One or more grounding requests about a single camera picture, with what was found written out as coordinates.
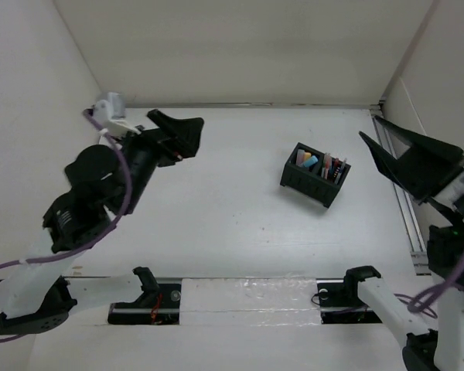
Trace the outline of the clear dark-ink pen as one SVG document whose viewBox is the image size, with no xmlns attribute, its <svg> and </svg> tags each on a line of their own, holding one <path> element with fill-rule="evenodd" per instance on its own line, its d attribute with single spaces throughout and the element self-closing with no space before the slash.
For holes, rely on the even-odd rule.
<svg viewBox="0 0 464 371">
<path fill-rule="evenodd" d="M 343 164 L 341 165 L 340 171 L 339 171 L 340 177 L 342 177 L 342 174 L 343 174 L 343 172 L 344 172 L 344 170 L 345 170 L 346 164 L 347 164 L 347 158 L 344 158 Z"/>
</svg>

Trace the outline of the red gel pen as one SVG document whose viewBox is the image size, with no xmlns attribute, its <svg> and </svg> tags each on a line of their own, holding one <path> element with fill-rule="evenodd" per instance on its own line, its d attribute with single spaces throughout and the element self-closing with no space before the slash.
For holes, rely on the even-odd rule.
<svg viewBox="0 0 464 371">
<path fill-rule="evenodd" d="M 339 164 L 340 164 L 339 158 L 335 158 L 335 159 L 333 160 L 333 166 L 332 166 L 332 168 L 331 168 L 331 179 L 332 179 L 332 180 L 334 180 L 334 179 L 337 177 L 337 172 L 338 172 Z"/>
</svg>

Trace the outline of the black two-compartment organizer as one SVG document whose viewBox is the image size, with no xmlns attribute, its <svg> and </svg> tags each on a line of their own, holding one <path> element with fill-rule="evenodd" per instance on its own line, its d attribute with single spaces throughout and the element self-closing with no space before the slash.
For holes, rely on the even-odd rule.
<svg viewBox="0 0 464 371">
<path fill-rule="evenodd" d="M 310 152 L 311 155 L 314 155 L 318 158 L 318 162 L 311 166 L 310 168 L 303 168 L 300 165 L 296 165 L 296 155 L 298 150 L 304 150 Z M 351 165 L 346 164 L 345 170 L 342 174 L 342 177 L 339 175 L 340 167 L 343 164 L 343 160 L 339 159 L 340 164 L 337 172 L 337 177 L 331 179 L 331 168 L 333 166 L 333 160 L 336 157 L 331 156 L 331 167 L 328 174 L 328 179 L 324 179 L 321 176 L 322 165 L 324 154 L 320 151 L 310 148 L 303 143 L 298 143 L 290 156 L 288 157 L 280 179 L 280 185 L 294 189 L 302 193 L 305 196 L 308 196 L 315 201 L 321 203 L 325 208 L 329 208 L 335 198 L 338 196 L 339 191 L 341 190 L 346 177 L 351 169 Z"/>
</svg>

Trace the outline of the pink red pen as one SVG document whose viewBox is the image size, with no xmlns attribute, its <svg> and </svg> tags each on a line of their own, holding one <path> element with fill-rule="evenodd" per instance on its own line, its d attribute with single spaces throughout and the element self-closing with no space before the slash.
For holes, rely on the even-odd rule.
<svg viewBox="0 0 464 371">
<path fill-rule="evenodd" d="M 330 153 L 325 153 L 324 158 L 323 158 L 322 172 L 321 172 L 321 176 L 324 179 L 328 179 L 328 174 L 329 174 L 329 170 L 331 167 L 331 163 L 332 163 L 332 160 L 331 160 Z"/>
</svg>

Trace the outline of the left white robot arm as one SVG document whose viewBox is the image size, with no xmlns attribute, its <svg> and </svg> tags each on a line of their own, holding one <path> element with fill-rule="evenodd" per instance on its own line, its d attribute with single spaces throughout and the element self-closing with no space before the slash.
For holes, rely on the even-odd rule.
<svg viewBox="0 0 464 371">
<path fill-rule="evenodd" d="M 70 190 L 56 198 L 43 216 L 39 240 L 21 260 L 0 264 L 9 269 L 0 280 L 0 344 L 38 335 L 62 325 L 71 315 L 112 302 L 149 306 L 160 288 L 147 267 L 130 274 L 77 283 L 65 270 L 113 232 L 134 212 L 153 172 L 196 156 L 204 121 L 177 119 L 154 109 L 150 130 L 113 133 L 93 109 L 84 117 L 104 138 L 85 148 L 65 169 Z"/>
</svg>

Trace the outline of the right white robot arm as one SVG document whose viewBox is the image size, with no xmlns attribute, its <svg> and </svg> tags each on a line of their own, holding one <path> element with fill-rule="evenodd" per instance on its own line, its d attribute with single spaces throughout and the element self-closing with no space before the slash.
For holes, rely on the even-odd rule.
<svg viewBox="0 0 464 371">
<path fill-rule="evenodd" d="M 429 228 L 430 287 L 402 301 L 374 267 L 363 266 L 346 272 L 342 295 L 377 315 L 397 341 L 406 369 L 464 370 L 464 151 L 380 116 L 374 120 L 407 146 L 394 157 L 362 134 L 377 170 L 449 225 Z"/>
</svg>

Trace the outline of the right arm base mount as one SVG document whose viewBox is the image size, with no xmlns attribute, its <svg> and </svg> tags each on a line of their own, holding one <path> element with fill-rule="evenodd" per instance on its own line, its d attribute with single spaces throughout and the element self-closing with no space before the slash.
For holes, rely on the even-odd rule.
<svg viewBox="0 0 464 371">
<path fill-rule="evenodd" d="M 319 309 L 323 325 L 381 323 L 372 309 L 360 299 L 350 297 L 343 279 L 317 280 L 311 302 Z"/>
</svg>

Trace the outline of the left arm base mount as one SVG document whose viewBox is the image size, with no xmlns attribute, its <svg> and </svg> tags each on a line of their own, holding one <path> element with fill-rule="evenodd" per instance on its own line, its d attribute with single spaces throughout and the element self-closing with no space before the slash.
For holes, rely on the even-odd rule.
<svg viewBox="0 0 464 371">
<path fill-rule="evenodd" d="M 178 325 L 182 281 L 158 280 L 159 293 L 143 301 L 111 304 L 107 316 L 110 325 Z"/>
</svg>

